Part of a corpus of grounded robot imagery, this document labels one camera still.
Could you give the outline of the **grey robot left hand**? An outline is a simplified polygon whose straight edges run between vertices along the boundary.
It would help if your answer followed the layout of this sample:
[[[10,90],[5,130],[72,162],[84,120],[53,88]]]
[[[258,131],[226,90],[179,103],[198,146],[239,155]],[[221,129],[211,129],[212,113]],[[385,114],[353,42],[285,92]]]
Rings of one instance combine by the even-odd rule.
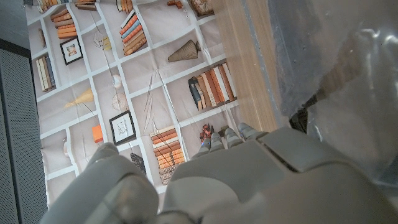
[[[397,209],[347,157],[300,131],[245,123],[177,166],[164,201],[114,144],[98,148],[42,223],[396,223]]]

